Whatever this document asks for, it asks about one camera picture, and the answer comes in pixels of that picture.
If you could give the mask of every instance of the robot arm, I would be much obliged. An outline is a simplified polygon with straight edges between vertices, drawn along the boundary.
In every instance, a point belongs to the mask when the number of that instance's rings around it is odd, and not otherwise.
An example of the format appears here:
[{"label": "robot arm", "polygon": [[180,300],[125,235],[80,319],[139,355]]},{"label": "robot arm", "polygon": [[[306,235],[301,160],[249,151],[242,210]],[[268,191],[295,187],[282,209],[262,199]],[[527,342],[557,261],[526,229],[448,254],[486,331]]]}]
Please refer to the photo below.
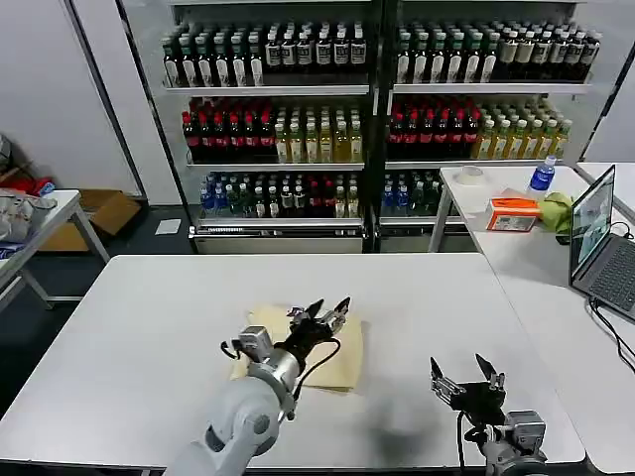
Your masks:
[{"label": "robot arm", "polygon": [[459,419],[465,415],[473,425],[464,438],[476,443],[485,456],[487,476],[547,474],[547,457],[540,450],[545,422],[534,411],[503,414],[505,374],[497,374],[478,354],[476,361],[487,381],[457,384],[431,359],[433,392],[461,412]]},{"label": "robot arm", "polygon": [[205,435],[190,443],[164,476],[238,476],[253,456],[273,446],[280,423],[295,417],[302,384],[296,388],[296,379],[307,357],[316,345],[335,341],[346,321],[349,297],[334,310],[320,311],[322,303],[291,310],[291,334],[284,342],[273,345],[264,327],[249,326],[232,340],[236,355],[221,344],[229,357],[249,358],[247,376],[229,382],[217,396]]}]

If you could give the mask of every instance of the laptop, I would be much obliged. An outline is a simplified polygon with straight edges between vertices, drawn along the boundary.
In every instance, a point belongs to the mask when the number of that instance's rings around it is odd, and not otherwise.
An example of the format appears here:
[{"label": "laptop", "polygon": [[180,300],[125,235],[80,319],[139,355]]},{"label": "laptop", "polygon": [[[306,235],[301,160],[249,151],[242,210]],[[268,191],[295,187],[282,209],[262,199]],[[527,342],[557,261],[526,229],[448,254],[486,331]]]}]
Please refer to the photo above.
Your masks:
[{"label": "laptop", "polygon": [[635,320],[635,243],[611,233],[615,166],[571,209],[570,285]]}]

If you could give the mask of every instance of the laptop screen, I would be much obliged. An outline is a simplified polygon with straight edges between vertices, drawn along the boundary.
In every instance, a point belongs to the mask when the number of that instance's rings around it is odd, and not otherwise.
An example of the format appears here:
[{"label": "laptop screen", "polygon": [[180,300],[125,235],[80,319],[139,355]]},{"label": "laptop screen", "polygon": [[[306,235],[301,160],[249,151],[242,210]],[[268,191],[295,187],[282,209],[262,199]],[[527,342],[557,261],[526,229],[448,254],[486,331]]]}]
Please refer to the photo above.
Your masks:
[{"label": "laptop screen", "polygon": [[611,231],[615,167],[604,173],[573,204],[571,223],[571,275],[586,263]]}]

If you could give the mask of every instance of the white table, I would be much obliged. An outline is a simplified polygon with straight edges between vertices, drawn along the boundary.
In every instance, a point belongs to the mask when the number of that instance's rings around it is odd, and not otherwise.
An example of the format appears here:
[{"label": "white table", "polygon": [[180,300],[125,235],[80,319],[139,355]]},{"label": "white table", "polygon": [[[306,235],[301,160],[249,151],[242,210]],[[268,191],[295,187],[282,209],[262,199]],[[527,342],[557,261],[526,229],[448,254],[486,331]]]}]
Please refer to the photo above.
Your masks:
[{"label": "white table", "polygon": [[37,225],[25,247],[6,260],[0,260],[0,310],[3,309],[16,294],[30,286],[36,296],[50,307],[55,302],[79,301],[81,297],[49,296],[44,288],[27,269],[27,262],[36,254],[38,249],[53,236],[53,234],[67,221],[72,219],[88,248],[104,263],[110,259],[108,252],[101,244],[88,217],[79,206],[79,191],[55,190],[47,198],[54,198],[58,205],[53,208],[43,221]]},{"label": "white table", "polygon": [[[591,462],[605,473],[633,471],[635,377],[586,310],[584,297],[569,288],[569,247],[537,227],[531,233],[484,231],[487,200],[508,186],[524,190],[533,170],[488,168],[486,186],[465,186],[453,180],[459,169],[442,169],[442,200],[453,200],[489,261],[548,367]],[[557,167],[551,190],[580,195],[587,187],[574,170]],[[613,219],[623,217],[613,210]],[[626,341],[635,343],[635,325],[608,310],[603,313]]]},{"label": "white table", "polygon": [[113,258],[0,421],[0,460],[163,468],[205,431],[231,367],[218,344],[249,309],[346,296],[364,321],[361,382],[305,388],[251,467],[457,466],[457,414],[430,390],[430,357],[458,382],[482,381],[475,352],[506,373],[503,410],[547,422],[551,462],[584,458],[487,261],[446,254]]},{"label": "white table", "polygon": [[[580,162],[575,169],[589,183],[595,182],[611,166],[607,163]],[[631,221],[635,221],[635,164],[615,164],[613,203]]]}]

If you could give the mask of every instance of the tissue box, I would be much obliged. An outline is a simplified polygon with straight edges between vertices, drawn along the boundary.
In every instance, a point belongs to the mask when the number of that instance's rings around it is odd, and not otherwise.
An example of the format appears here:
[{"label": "tissue box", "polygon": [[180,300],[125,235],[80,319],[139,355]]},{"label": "tissue box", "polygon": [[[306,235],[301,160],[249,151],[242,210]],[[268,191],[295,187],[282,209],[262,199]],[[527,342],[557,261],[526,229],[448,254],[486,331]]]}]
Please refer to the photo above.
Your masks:
[{"label": "tissue box", "polygon": [[528,232],[540,217],[540,208],[528,198],[492,198],[487,216],[488,230]]}]

